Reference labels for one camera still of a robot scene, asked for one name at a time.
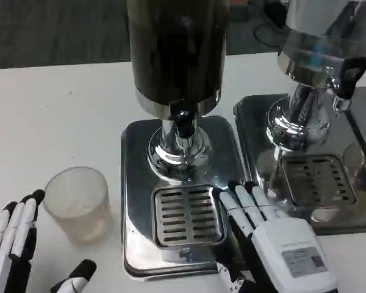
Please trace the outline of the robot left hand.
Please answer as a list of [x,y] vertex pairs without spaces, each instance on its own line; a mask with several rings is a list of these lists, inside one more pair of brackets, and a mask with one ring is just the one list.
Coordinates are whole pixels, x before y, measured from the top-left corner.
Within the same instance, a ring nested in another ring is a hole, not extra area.
[[37,244],[38,189],[0,211],[0,292],[26,292]]

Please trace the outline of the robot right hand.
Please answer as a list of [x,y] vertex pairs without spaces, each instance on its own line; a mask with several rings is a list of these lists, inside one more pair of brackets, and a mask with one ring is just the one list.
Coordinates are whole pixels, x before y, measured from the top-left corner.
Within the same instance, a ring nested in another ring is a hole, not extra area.
[[337,292],[338,282],[311,225],[272,205],[253,181],[212,191],[228,215],[252,279],[215,255],[218,276],[229,292]]

